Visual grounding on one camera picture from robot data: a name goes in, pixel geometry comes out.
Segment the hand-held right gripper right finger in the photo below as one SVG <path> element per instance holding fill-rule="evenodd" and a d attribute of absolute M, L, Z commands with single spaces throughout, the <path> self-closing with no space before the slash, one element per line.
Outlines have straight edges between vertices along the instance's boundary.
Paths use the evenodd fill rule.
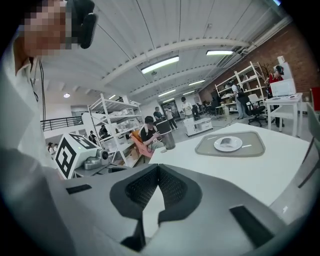
<path fill-rule="evenodd" d="M 157 167 L 164 210 L 147 256 L 242 256 L 272 240 L 284 222 L 233 183 L 172 165 Z"/>

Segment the white round plate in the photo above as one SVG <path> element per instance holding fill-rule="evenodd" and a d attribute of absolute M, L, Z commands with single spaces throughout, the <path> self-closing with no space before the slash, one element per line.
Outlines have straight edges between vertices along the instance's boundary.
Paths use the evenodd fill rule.
<path fill-rule="evenodd" d="M 220 145 L 222 138 L 226 138 L 226 137 L 232 138 L 233 143 L 234 143 L 234 147 L 223 147 Z M 221 137 L 214 142 L 215 149 L 220 152 L 234 152 L 234 151 L 237 151 L 238 149 L 240 149 L 242 147 L 242 145 L 243 145 L 243 141 L 240 138 L 235 137 L 235 136 Z"/>

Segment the person's left forearm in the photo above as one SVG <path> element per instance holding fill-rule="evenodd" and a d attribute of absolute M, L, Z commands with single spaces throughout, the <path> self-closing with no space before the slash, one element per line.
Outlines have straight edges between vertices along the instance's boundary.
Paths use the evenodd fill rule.
<path fill-rule="evenodd" d="M 47 256 L 76 256 L 39 161 L 0 148 L 0 197 L 21 232 Z"/>

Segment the orange chair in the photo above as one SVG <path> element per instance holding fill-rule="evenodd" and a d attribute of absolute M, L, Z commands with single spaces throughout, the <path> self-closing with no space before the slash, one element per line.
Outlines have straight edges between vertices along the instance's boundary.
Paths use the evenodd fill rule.
<path fill-rule="evenodd" d="M 151 158 L 153 155 L 153 151 L 151 149 L 149 149 L 146 145 L 144 145 L 141 137 L 139 136 L 139 131 L 132 131 L 130 133 L 130 137 L 133 140 L 133 142 L 135 143 L 138 152 L 143 155 L 144 157 L 148 157 Z"/>

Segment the black railing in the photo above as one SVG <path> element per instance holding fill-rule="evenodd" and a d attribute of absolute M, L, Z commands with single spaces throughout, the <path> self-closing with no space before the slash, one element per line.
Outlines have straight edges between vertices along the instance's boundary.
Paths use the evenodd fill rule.
<path fill-rule="evenodd" d="M 42 130 L 44 132 L 79 126 L 82 124 L 83 124 L 83 120 L 81 116 L 54 118 L 54 119 L 42 120 L 40 122 Z"/>

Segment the white shelf rack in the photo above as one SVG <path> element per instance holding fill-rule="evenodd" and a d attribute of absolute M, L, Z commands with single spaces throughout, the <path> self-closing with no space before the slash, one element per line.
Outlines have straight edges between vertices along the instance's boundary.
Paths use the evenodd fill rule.
<path fill-rule="evenodd" d="M 115 101 L 100 95 L 87 106 L 82 116 L 88 136 L 94 135 L 98 146 L 111 156 L 113 164 L 134 167 L 141 155 L 130 134 L 143 126 L 143 116 L 138 104 Z M 105 125 L 109 137 L 101 139 L 99 130 Z"/>
<path fill-rule="evenodd" d="M 249 66 L 241 71 L 235 71 L 234 74 L 225 81 L 216 84 L 215 89 L 220 97 L 222 106 L 236 106 L 235 97 L 230 97 L 232 85 L 240 86 L 245 95 L 255 94 L 262 102 L 267 98 L 265 92 L 265 76 L 259 62 L 250 62 Z"/>

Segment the black cylindrical appliance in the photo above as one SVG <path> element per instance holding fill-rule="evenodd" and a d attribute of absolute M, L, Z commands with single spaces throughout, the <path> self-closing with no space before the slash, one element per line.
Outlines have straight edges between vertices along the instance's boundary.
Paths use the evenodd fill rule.
<path fill-rule="evenodd" d="M 162 120 L 156 124 L 157 131 L 159 132 L 162 142 L 167 150 L 172 150 L 176 147 L 172 129 L 168 120 Z"/>

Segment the grey rectangular tray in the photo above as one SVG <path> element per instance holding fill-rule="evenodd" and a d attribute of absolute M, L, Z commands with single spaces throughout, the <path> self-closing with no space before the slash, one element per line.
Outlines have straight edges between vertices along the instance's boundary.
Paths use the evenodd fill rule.
<path fill-rule="evenodd" d="M 219 138 L 228 136 L 240 138 L 242 140 L 242 147 L 232 152 L 222 152 L 216 150 L 214 147 L 214 142 Z M 266 147 L 257 132 L 242 131 L 206 135 L 201 139 L 194 150 L 198 155 L 203 156 L 224 158 L 251 158 L 262 156 L 265 153 Z"/>

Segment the white low cabinet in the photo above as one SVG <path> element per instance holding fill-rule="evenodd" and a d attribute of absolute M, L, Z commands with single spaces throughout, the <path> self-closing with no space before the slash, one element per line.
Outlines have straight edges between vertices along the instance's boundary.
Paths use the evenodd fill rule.
<path fill-rule="evenodd" d="M 198 120 L 188 118 L 183 121 L 183 124 L 188 137 L 213 129 L 211 119 L 208 117 Z"/>

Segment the black office chair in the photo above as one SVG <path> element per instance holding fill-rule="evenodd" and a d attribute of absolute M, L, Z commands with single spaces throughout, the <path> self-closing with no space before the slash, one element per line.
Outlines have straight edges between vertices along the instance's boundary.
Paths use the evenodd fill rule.
<path fill-rule="evenodd" d="M 248 95 L 248 102 L 246 104 L 251 116 L 251 118 L 248 119 L 249 125 L 257 123 L 259 127 L 262 127 L 262 122 L 268 123 L 268 120 L 264 115 L 266 107 L 263 105 L 263 99 L 258 98 L 256 94 L 250 94 Z"/>

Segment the white side table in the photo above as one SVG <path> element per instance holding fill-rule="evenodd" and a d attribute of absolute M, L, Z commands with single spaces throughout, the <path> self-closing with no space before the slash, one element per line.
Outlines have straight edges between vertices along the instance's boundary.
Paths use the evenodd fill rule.
<path fill-rule="evenodd" d="M 279 118 L 279 132 L 282 131 L 283 119 L 293 120 L 292 136 L 301 137 L 303 108 L 302 93 L 292 96 L 273 97 L 267 99 L 264 104 L 267 109 L 267 128 L 272 129 L 272 119 Z"/>

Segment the grey chair black legs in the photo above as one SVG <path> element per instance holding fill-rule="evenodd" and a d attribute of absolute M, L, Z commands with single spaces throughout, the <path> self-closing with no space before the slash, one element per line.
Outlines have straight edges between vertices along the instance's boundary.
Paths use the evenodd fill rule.
<path fill-rule="evenodd" d="M 303 179 L 303 181 L 297 186 L 299 189 L 301 189 L 306 184 L 306 182 L 312 177 L 312 175 L 315 173 L 317 169 L 320 169 L 320 121 L 312 105 L 310 103 L 307 103 L 306 106 L 308 117 L 308 129 L 310 134 L 312 135 L 312 139 L 307 149 L 306 155 L 303 159 L 303 163 L 307 159 L 307 156 L 309 155 L 313 146 L 315 146 L 317 150 L 318 161 L 316 162 L 312 170 L 308 173 L 308 175 Z"/>

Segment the white box appliance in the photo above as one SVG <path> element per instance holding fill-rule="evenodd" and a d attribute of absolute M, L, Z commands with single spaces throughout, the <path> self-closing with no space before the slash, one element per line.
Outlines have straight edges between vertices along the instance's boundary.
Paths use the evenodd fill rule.
<path fill-rule="evenodd" d="M 270 84 L 274 97 L 292 96 L 296 94 L 296 87 L 293 78 L 284 79 Z"/>

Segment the red panel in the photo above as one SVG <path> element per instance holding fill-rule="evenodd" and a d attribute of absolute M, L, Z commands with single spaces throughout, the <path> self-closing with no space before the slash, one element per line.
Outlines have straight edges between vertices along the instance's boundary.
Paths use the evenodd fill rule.
<path fill-rule="evenodd" d="M 314 111 L 320 113 L 320 87 L 312 87 L 310 94 Z"/>

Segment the white display board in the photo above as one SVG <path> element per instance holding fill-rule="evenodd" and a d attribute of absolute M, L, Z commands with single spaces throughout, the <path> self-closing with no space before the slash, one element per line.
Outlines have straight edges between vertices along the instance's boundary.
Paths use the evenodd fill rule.
<path fill-rule="evenodd" d="M 293 78 L 293 75 L 292 75 L 292 71 L 291 71 L 290 65 L 289 65 L 289 63 L 285 60 L 285 58 L 284 58 L 283 55 L 277 57 L 277 62 L 278 62 L 277 65 L 283 67 L 283 73 L 284 73 L 284 74 L 282 75 L 282 78 L 283 78 L 284 80 L 292 79 L 292 78 Z"/>

